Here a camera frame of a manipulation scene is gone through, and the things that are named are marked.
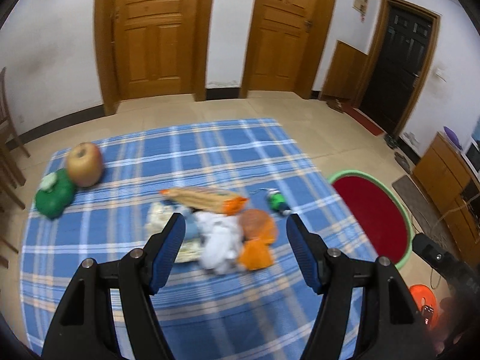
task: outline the dark door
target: dark door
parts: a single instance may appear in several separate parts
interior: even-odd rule
[[[431,21],[392,7],[382,49],[360,110],[388,133],[400,121],[423,66]]]

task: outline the green rim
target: green rim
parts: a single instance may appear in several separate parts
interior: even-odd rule
[[[412,229],[412,223],[409,219],[409,216],[407,215],[407,212],[405,211],[405,208],[403,208],[403,205],[400,202],[400,200],[398,200],[397,197],[395,195],[393,195],[392,191],[389,188],[387,188],[387,186],[384,183],[377,180],[375,177],[373,177],[372,175],[369,175],[368,173],[361,172],[359,170],[353,170],[353,169],[342,170],[341,172],[335,173],[333,176],[330,176],[328,181],[329,181],[330,184],[333,184],[338,179],[341,179],[342,177],[347,177],[347,176],[362,177],[362,178],[364,178],[366,180],[369,180],[372,183],[374,183],[376,186],[381,188],[383,190],[383,192],[385,192],[390,197],[390,199],[392,199],[392,201],[395,203],[395,205],[399,209],[400,213],[402,214],[403,220],[405,221],[405,225],[406,225],[406,228],[407,228],[407,246],[406,246],[405,253],[403,254],[403,257],[401,258],[401,260],[399,262],[397,262],[395,264],[395,267],[397,269],[400,269],[401,267],[403,267],[405,265],[407,260],[410,258],[410,255],[412,254],[412,239],[414,237],[413,229]]]

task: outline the door frame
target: door frame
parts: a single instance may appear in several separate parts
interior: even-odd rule
[[[352,106],[354,108],[360,107],[363,101],[363,97],[365,96],[365,93],[367,91],[368,85],[370,84],[371,77],[374,73],[378,58],[380,56],[383,40],[385,39],[385,33],[388,25],[388,17],[390,15],[390,9],[392,7],[401,8],[408,12],[414,13],[415,15],[431,20],[430,40],[428,43],[427,52],[425,54],[425,59],[423,60],[422,69],[420,71],[420,74],[418,75],[417,85],[415,86],[405,107],[405,110],[403,111],[402,117],[400,118],[393,132],[393,136],[398,137],[402,132],[403,128],[405,127],[405,124],[409,119],[415,104],[418,101],[420,93],[422,92],[425,81],[427,80],[431,62],[433,61],[435,50],[437,48],[438,32],[440,29],[440,15],[408,1],[381,0],[380,11],[378,12],[377,25],[373,34],[373,39],[371,41],[370,51],[367,57],[367,61],[365,63],[365,67],[363,69],[363,73],[357,86],[356,96],[352,100]]]
[[[206,99],[206,65],[208,37],[210,32],[210,15],[213,0],[198,0],[195,17],[193,48],[193,67],[191,90],[195,101]],[[105,115],[116,113],[120,96],[114,53],[114,18],[115,0],[95,0],[94,2],[94,43],[97,57],[97,71],[103,99]]]
[[[244,99],[248,95],[251,75],[254,69],[254,60],[260,37],[260,23],[262,21],[262,1],[255,0],[253,15],[250,25],[250,34],[243,69],[243,78],[239,98]],[[327,40],[328,29],[332,21],[335,0],[317,0],[313,11],[312,21],[314,25],[305,45],[298,75],[295,80],[294,93],[303,99],[309,99],[314,85],[315,76],[322,58],[323,49]]]

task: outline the small green toy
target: small green toy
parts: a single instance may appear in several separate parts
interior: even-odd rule
[[[49,219],[58,218],[74,201],[77,187],[69,179],[65,168],[42,178],[35,195],[35,206],[40,214]]]
[[[274,188],[268,189],[267,201],[271,210],[277,211],[284,216],[287,216],[292,212],[279,190],[275,190]]]

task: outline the purple object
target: purple object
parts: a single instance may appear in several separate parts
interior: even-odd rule
[[[447,134],[447,137],[450,140],[450,142],[452,142],[456,147],[462,150],[462,145],[458,141],[457,135],[452,130],[450,130],[447,126],[443,126],[443,129],[445,130],[445,134]]]

